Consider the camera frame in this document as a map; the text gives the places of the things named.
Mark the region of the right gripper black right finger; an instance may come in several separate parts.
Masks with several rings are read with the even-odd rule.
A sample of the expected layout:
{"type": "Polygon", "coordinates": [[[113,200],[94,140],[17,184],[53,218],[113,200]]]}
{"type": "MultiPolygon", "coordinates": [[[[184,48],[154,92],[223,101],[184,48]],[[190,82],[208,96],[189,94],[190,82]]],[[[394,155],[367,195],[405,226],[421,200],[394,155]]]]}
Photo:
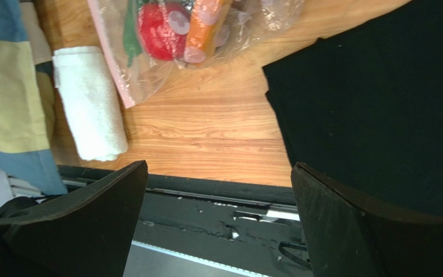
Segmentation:
{"type": "Polygon", "coordinates": [[[291,182],[315,276],[443,276],[443,216],[382,201],[304,163],[291,182]]]}

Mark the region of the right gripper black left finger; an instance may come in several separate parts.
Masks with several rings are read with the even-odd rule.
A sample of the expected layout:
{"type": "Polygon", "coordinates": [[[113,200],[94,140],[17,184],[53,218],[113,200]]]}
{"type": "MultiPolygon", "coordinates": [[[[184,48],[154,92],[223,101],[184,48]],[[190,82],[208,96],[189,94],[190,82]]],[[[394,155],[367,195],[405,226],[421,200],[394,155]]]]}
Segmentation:
{"type": "Polygon", "coordinates": [[[0,206],[0,276],[122,276],[147,187],[134,162],[68,194],[0,206]]]}

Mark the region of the clear zip top bag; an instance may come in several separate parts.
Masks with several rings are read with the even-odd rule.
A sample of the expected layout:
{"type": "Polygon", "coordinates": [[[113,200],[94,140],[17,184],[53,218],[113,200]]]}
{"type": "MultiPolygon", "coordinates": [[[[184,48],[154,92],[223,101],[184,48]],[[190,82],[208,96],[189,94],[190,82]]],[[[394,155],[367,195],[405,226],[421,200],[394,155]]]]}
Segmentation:
{"type": "Polygon", "coordinates": [[[152,96],[173,68],[227,62],[288,30],[303,2],[89,1],[88,7],[123,105],[152,96]]]}

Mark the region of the green fake chili pepper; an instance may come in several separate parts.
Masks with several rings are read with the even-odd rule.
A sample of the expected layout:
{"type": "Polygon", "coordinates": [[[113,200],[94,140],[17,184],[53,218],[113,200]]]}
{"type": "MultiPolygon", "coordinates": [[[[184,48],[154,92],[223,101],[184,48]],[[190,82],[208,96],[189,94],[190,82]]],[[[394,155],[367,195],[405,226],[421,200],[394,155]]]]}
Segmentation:
{"type": "Polygon", "coordinates": [[[137,39],[136,19],[144,1],[128,1],[123,26],[123,49],[128,56],[127,67],[131,67],[133,59],[142,54],[142,47],[137,39]]]}

